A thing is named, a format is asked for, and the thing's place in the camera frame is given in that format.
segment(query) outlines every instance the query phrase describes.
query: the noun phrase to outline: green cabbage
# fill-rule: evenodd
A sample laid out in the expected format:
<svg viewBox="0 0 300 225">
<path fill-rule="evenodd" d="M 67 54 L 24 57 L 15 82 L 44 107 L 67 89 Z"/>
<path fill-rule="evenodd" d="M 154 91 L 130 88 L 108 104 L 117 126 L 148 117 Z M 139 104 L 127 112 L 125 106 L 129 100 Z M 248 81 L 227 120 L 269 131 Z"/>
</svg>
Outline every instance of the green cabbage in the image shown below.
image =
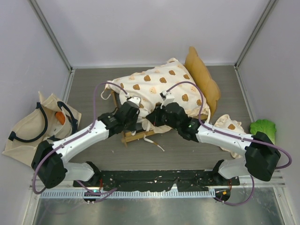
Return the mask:
<svg viewBox="0 0 300 225">
<path fill-rule="evenodd" d="M 250 133 L 255 135 L 257 131 L 265 133 L 270 140 L 275 143 L 276 127 L 275 123 L 269 120 L 257 120 L 250 125 Z"/>
</svg>

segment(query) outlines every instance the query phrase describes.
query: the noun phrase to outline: orange object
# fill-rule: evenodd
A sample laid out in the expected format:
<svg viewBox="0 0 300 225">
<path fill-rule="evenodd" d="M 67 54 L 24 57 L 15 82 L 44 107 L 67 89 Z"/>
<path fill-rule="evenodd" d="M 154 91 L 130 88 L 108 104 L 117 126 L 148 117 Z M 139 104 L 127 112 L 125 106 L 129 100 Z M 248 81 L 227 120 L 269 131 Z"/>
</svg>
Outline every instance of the orange object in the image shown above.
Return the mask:
<svg viewBox="0 0 300 225">
<path fill-rule="evenodd" d="M 62 112 L 56 112 L 55 113 L 55 117 L 56 119 L 62 124 L 64 125 L 66 122 L 66 117 L 64 116 L 64 114 Z"/>
</svg>

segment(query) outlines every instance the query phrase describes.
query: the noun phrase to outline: spotted cloth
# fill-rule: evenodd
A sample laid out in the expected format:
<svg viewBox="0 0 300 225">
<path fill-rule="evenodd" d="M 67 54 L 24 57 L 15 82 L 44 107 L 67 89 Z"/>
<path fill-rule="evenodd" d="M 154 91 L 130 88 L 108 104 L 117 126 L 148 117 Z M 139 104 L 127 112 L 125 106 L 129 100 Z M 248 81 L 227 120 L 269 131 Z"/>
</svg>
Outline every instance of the spotted cloth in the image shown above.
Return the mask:
<svg viewBox="0 0 300 225">
<path fill-rule="evenodd" d="M 154 110 L 157 103 L 163 102 L 160 96 L 162 91 L 182 81 L 195 83 L 187 69 L 177 59 L 172 58 L 162 66 L 141 73 L 134 73 L 130 76 L 120 77 L 110 82 L 123 87 L 129 96 L 138 96 L 141 98 L 138 122 L 142 123 L 144 130 L 154 130 L 155 133 L 164 133 L 171 128 L 168 126 L 155 127 L 145 117 Z M 105 89 L 112 89 L 119 93 L 121 104 L 126 101 L 124 92 L 120 92 L 120 89 L 114 85 L 107 84 Z M 188 116 L 195 117 L 198 115 L 201 96 L 196 87 L 184 83 L 171 90 L 171 93 L 175 97 L 174 102 L 183 107 Z M 209 106 L 206 104 L 206 99 L 204 99 L 201 114 L 209 114 Z"/>
</svg>

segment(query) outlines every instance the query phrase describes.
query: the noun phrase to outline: wooden frame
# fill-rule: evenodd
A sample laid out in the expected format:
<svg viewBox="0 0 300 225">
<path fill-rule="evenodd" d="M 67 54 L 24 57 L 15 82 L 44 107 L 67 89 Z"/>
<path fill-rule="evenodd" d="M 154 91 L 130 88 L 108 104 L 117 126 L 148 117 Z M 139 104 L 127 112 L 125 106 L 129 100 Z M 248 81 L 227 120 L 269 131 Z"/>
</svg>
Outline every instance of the wooden frame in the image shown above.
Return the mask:
<svg viewBox="0 0 300 225">
<path fill-rule="evenodd" d="M 196 85 L 200 88 L 200 90 L 204 94 L 206 98 L 206 102 L 210 107 L 210 112 L 211 112 L 210 117 L 212 118 L 212 116 L 214 115 L 217 109 L 218 100 L 221 98 L 221 92 L 216 82 L 211 78 L 210 73 L 206 68 L 205 64 L 199 58 L 197 51 L 194 47 L 189 48 L 189 53 L 186 57 L 186 62 L 184 66 L 192 76 Z M 119 106 L 117 103 L 116 93 L 112 90 L 111 94 L 112 94 L 114 105 L 118 108 Z M 207 115 L 201 115 L 202 120 L 206 118 Z M 148 132 L 146 131 L 137 132 L 135 135 L 132 135 L 131 132 L 123 131 L 121 141 L 127 147 L 128 142 L 142 139 L 144 135 L 151 136 L 154 134 L 155 133 L 153 130 Z"/>
</svg>

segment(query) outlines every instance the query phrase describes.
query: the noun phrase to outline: gray wood surface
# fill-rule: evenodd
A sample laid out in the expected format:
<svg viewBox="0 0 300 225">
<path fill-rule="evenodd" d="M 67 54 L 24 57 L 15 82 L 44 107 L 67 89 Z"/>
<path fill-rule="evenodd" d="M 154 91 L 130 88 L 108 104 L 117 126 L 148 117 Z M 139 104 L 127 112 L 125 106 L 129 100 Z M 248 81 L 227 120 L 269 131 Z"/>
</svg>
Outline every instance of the gray wood surface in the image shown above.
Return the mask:
<svg viewBox="0 0 300 225">
<path fill-rule="evenodd" d="M 100 68 L 77 69 L 71 87 L 68 104 L 82 113 L 80 129 L 93 120 L 92 96 L 95 86 L 107 80 L 142 72 L 148 68 Z M 208 67 L 212 78 L 221 89 L 212 124 L 224 114 L 231 119 L 241 121 L 246 132 L 250 117 L 240 90 L 233 66 Z M 97 115 L 114 110 L 113 99 L 100 97 L 104 87 L 100 88 L 97 98 Z M 100 170 L 164 170 L 164 169 L 212 169 L 220 159 L 232 159 L 229 152 L 210 144 L 195 143 L 181 138 L 174 130 L 150 137 L 161 145 L 165 152 L 144 140 L 128 143 L 128 148 L 121 142 L 121 134 L 98 142 L 71 161 L 83 163 L 92 161 Z"/>
</svg>

